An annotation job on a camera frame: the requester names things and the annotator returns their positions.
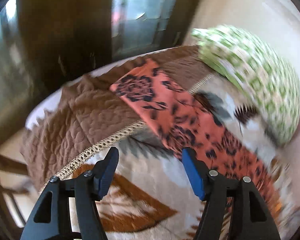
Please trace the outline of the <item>stained glass door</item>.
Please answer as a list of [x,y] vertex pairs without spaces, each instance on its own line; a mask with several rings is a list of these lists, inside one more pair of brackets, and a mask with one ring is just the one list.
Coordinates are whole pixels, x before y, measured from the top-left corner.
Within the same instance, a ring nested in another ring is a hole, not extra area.
[[0,0],[0,122],[115,60],[180,45],[199,0]]

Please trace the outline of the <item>green checkered pillow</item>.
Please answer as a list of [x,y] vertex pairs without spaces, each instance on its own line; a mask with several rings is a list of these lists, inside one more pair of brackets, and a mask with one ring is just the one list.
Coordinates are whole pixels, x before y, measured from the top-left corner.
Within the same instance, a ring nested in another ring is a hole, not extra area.
[[300,119],[300,82],[292,64],[258,36],[232,25],[194,28],[198,57],[227,78],[257,108],[279,146]]

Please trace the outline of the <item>brown quilted bedspread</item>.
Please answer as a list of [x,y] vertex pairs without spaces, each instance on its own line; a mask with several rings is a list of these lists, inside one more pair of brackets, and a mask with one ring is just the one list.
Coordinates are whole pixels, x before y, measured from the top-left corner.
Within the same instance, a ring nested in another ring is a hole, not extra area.
[[198,59],[197,46],[181,46],[138,56],[101,76],[85,74],[77,83],[64,86],[56,109],[45,110],[24,133],[20,151],[36,189],[42,189],[51,176],[66,178],[98,151],[139,128],[140,117],[110,86],[147,60],[184,89],[213,74]]

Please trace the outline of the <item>salmon black floral garment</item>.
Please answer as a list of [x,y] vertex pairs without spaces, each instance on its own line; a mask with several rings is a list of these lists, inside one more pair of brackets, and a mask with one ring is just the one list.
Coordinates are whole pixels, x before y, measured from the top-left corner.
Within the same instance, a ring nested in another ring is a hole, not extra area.
[[156,62],[147,60],[118,79],[110,90],[127,103],[162,144],[182,159],[191,147],[196,158],[228,178],[249,176],[278,219],[279,194],[264,162],[249,151],[210,111],[169,77]]

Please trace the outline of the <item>leaf print fleece blanket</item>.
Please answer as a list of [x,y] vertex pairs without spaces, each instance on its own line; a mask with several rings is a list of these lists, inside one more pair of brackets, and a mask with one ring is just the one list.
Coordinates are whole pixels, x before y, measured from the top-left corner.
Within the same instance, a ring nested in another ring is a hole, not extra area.
[[[56,109],[61,90],[43,103],[46,110]],[[244,96],[215,73],[190,92],[262,158],[282,204],[275,219],[280,237],[291,239],[300,233],[300,129],[287,147],[277,148]],[[91,168],[111,146],[119,149],[119,165],[109,193],[97,204],[108,238],[191,239],[205,205],[191,191],[181,162],[142,122],[136,131],[98,151],[66,178]]]

